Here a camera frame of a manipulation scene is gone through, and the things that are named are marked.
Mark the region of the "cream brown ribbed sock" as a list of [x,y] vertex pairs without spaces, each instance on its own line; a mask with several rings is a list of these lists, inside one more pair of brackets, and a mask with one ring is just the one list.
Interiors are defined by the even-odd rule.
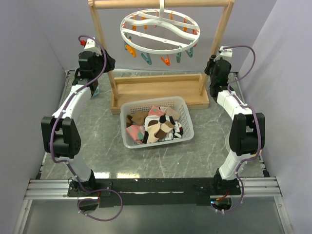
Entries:
[[156,143],[175,128],[175,122],[171,116],[147,116],[144,122],[144,144]]

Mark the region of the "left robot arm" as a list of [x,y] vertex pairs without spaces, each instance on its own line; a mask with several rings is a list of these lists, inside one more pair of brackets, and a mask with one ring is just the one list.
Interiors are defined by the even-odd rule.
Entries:
[[50,117],[43,117],[41,130],[43,145],[54,163],[64,163],[73,175],[72,187],[84,195],[96,192],[94,172],[80,154],[81,138],[76,120],[83,106],[94,96],[98,79],[114,69],[115,60],[106,50],[85,50],[78,56],[79,67],[75,71],[70,93],[60,108]]

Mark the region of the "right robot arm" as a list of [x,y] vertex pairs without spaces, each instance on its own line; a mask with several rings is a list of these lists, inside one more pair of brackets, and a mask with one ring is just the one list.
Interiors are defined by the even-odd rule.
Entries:
[[265,143],[265,116],[243,103],[229,85],[231,67],[224,58],[211,55],[205,68],[211,81],[211,97],[232,120],[228,139],[230,150],[213,180],[214,191],[221,195],[238,186],[239,171],[244,164],[259,156]]

